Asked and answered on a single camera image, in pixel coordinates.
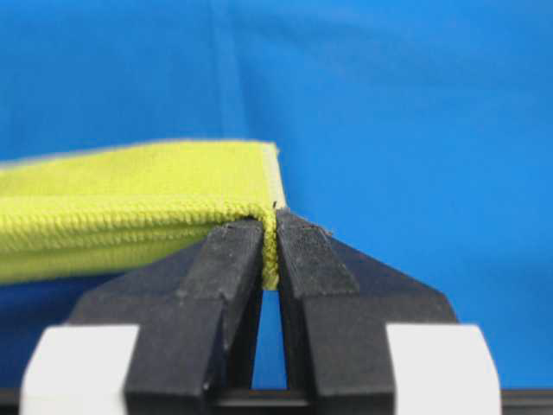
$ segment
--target terry cloth texture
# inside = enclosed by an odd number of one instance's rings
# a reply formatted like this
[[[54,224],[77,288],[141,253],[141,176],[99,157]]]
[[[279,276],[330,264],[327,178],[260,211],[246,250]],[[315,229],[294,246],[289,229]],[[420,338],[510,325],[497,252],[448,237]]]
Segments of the terry cloth texture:
[[[273,144],[172,141],[0,169],[0,283],[122,271],[220,223],[264,225],[264,288],[277,286]]]

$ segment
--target microfiber cloth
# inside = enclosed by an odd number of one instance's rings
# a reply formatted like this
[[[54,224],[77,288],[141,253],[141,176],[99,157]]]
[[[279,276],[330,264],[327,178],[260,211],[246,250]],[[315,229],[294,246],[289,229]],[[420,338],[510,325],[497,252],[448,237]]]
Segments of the microfiber cloth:
[[[3,166],[0,283],[130,269],[253,217],[274,289],[284,206],[273,144],[168,141]]]

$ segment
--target white block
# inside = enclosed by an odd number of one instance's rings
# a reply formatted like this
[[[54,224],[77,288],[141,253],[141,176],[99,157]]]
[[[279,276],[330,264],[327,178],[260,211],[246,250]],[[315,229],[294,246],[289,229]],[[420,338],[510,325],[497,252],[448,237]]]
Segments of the white block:
[[[480,329],[388,324],[396,415],[500,415],[497,371]]]
[[[23,376],[22,415],[125,415],[124,381],[138,326],[56,326]]]

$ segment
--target blue backdrop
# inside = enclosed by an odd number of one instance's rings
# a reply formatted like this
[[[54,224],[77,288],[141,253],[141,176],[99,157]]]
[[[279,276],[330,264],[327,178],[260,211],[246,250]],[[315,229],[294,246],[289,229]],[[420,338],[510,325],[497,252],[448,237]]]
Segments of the blue backdrop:
[[[3,0],[0,160],[275,141],[289,205],[434,285],[503,387],[553,386],[553,3]],[[0,289],[0,386],[108,277]],[[283,386],[265,295],[255,383]]]

